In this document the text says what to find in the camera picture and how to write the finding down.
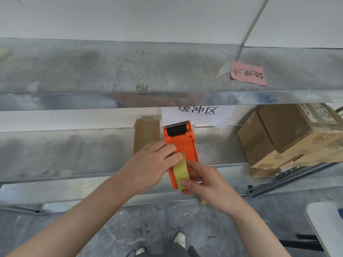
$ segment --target yellow tape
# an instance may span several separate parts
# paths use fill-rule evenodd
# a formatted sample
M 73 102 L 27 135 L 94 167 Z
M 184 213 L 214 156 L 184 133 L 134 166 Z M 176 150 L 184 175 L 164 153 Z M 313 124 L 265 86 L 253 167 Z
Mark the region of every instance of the yellow tape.
M 185 190 L 186 188 L 180 184 L 181 179 L 184 179 L 184 178 L 189 179 L 185 153 L 182 153 L 182 160 L 178 164 L 173 166 L 173 169 L 174 169 L 174 175 L 175 175 L 176 183 L 177 183 L 179 189 Z

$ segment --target person's left hand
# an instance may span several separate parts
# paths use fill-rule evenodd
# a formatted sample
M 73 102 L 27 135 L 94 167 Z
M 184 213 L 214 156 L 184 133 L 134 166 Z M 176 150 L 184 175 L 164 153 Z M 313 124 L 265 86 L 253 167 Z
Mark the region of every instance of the person's left hand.
M 157 185 L 163 174 L 182 160 L 182 154 L 175 151 L 174 144 L 166 145 L 164 141 L 149 143 L 114 176 L 120 178 L 134 195 L 142 194 Z

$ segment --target shoe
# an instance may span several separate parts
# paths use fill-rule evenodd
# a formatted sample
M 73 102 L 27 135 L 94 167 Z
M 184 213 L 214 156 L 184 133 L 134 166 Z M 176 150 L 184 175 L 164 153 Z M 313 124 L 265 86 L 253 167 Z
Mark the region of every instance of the shoe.
M 174 242 L 179 243 L 183 248 L 186 248 L 186 236 L 185 236 L 185 234 L 182 232 L 178 232 L 176 237 L 175 237 Z
M 142 248 L 139 248 L 137 251 L 136 251 L 136 256 L 141 254 L 141 253 L 145 253 L 146 250 L 142 247 Z

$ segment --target gray floor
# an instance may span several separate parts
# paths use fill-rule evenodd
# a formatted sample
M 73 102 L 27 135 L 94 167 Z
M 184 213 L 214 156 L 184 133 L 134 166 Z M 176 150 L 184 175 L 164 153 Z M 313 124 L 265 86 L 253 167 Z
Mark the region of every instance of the gray floor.
M 295 233 L 314 234 L 304 209 L 317 201 L 340 200 L 343 187 L 306 192 L 266 195 L 247 202 L 261 215 L 279 239 L 296 239 Z M 61 214 L 32 216 L 0 211 L 0 256 L 27 241 Z M 123 207 L 92 238 L 79 257 L 134 255 L 141 246 L 160 253 L 178 231 L 186 234 L 186 244 L 200 255 L 247 256 L 231 220 L 211 206 L 184 201 Z M 322 257 L 324 253 L 287 248 L 292 256 Z

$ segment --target pink sticky note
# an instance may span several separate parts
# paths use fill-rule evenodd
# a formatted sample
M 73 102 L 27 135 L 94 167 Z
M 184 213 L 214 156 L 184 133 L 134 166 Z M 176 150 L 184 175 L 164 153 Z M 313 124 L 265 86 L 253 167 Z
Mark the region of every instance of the pink sticky note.
M 239 62 L 231 62 L 231 77 L 238 81 L 265 86 L 263 67 L 256 67 Z

